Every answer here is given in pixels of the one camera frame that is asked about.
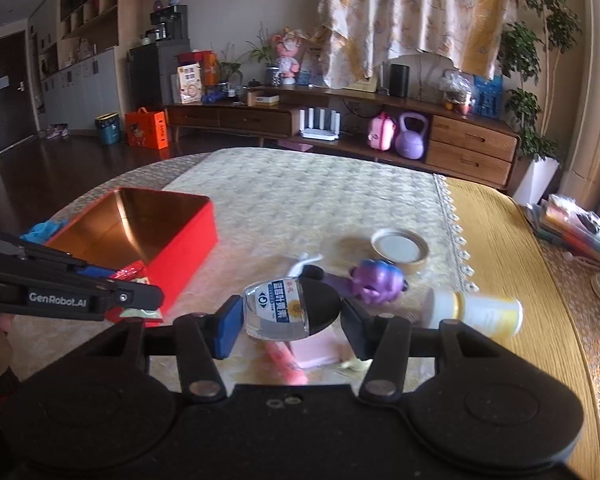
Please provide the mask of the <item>pink lip balm tube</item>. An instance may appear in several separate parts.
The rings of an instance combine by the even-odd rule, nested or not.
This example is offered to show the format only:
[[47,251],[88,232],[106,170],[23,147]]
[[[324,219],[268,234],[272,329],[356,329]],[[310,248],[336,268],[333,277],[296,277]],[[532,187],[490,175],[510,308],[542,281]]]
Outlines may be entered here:
[[268,341],[265,351],[276,366],[285,384],[306,386],[309,379],[283,341]]

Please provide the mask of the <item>stack of books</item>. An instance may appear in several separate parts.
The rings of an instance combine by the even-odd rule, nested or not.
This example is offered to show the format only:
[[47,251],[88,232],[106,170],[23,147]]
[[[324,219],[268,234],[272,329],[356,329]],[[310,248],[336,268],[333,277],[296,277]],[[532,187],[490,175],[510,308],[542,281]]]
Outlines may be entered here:
[[600,263],[600,217],[572,198],[550,194],[539,204],[528,204],[524,215],[540,240]]

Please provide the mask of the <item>round gold tin lid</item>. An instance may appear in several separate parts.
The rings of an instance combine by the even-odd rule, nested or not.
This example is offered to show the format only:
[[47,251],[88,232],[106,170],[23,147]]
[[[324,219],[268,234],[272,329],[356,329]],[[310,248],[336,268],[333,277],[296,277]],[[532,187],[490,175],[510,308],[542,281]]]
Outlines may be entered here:
[[414,275],[426,268],[429,246],[420,235],[409,230],[380,229],[370,238],[374,252],[398,266],[404,274]]

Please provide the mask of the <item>pink toy bag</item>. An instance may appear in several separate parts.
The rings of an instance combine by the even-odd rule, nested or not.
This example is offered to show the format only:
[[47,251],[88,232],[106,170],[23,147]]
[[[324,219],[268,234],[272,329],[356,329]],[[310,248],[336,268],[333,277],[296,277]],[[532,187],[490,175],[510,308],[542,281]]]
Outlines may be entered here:
[[376,151],[389,151],[395,134],[396,123],[386,112],[381,112],[368,125],[367,145]]

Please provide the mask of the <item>black cylindrical speaker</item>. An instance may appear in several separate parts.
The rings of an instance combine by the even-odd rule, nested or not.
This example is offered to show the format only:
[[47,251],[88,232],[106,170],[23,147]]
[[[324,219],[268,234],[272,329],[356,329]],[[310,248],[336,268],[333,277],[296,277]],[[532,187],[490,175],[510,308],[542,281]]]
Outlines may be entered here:
[[410,85],[411,67],[403,64],[391,64],[389,67],[389,96],[406,99]]

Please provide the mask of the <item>blue rubber gloves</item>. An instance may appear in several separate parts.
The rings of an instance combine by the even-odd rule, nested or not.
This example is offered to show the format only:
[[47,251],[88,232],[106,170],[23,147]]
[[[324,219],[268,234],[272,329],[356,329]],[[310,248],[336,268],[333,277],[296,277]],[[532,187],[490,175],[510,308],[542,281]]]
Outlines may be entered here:
[[29,243],[44,245],[55,234],[61,231],[67,223],[67,220],[46,220],[32,226],[32,228],[28,232],[23,233],[20,238]]

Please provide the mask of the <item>white wifi router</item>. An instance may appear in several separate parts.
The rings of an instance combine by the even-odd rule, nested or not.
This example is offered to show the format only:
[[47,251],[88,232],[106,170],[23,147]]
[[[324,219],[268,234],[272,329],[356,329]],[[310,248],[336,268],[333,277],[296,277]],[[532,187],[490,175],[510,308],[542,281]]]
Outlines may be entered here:
[[299,132],[305,139],[335,142],[340,138],[341,114],[330,108],[299,110]]

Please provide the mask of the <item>floral curtain cloth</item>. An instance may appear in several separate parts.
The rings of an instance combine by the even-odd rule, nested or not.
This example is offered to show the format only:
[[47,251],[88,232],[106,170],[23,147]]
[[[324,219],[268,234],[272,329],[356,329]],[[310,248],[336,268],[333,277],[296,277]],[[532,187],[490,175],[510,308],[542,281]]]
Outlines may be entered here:
[[490,78],[516,0],[320,0],[324,83],[340,89],[373,77],[381,64],[419,52]]

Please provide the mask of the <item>purple toy figure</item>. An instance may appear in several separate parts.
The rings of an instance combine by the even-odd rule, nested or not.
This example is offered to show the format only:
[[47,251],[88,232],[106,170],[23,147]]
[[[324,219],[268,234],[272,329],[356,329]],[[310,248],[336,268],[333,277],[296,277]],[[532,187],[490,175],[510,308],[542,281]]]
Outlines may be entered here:
[[353,296],[372,306],[396,301],[408,289],[402,270],[385,260],[364,259],[349,278]]

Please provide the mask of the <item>orange gift box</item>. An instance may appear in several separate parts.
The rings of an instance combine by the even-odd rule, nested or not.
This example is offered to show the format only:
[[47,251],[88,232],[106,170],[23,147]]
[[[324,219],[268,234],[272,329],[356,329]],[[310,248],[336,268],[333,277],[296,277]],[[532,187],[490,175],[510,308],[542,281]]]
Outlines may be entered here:
[[169,146],[166,131],[166,115],[163,112],[148,112],[141,107],[124,116],[126,143],[137,148],[160,151]]

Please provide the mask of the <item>wooden TV cabinet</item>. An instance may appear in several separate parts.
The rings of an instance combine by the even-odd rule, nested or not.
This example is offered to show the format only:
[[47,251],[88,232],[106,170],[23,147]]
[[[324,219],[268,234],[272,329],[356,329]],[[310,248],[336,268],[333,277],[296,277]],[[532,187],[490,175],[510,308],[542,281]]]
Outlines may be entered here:
[[[301,124],[308,111],[336,110],[342,126],[335,141],[302,138]],[[395,148],[376,150],[367,141],[372,120],[386,114],[398,124],[404,113],[427,119],[424,154],[407,159]],[[177,139],[184,129],[224,132],[266,140],[305,143],[343,156],[425,170],[477,182],[505,191],[516,167],[520,137],[505,122],[464,117],[441,104],[394,98],[354,90],[311,87],[249,88],[245,102],[172,104],[166,122]]]

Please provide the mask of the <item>cereal box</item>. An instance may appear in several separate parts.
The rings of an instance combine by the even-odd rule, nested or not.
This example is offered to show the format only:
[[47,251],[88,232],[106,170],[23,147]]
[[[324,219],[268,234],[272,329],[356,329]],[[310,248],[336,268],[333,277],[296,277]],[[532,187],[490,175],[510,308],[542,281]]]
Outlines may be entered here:
[[202,81],[198,63],[178,66],[178,95],[181,104],[201,101]]

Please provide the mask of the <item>purple kettlebell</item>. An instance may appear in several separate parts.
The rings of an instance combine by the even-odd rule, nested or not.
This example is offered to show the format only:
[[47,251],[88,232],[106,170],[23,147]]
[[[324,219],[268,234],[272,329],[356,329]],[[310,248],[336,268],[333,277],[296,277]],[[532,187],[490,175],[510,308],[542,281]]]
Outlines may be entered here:
[[400,132],[394,142],[398,154],[409,160],[419,160],[425,154],[428,118],[415,112],[404,112],[399,117]]

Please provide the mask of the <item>white sunglasses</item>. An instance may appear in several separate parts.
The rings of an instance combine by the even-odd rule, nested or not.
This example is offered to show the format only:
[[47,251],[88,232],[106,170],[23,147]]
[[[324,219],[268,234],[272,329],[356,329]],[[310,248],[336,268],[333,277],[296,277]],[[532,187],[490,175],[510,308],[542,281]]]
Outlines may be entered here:
[[317,263],[323,259],[322,254],[310,256],[306,252],[297,257],[294,264],[287,271],[286,275],[288,278],[298,278],[306,266],[310,266],[313,263]]

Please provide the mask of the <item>white yellow cream jar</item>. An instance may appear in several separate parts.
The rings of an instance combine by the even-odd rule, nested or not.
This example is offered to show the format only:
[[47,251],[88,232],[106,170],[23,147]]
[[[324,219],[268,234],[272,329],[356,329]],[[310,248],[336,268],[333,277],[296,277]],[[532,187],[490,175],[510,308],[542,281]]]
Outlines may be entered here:
[[444,320],[455,320],[491,338],[510,338],[521,329],[524,308],[514,298],[430,288],[422,300],[420,319],[427,328],[437,328]]

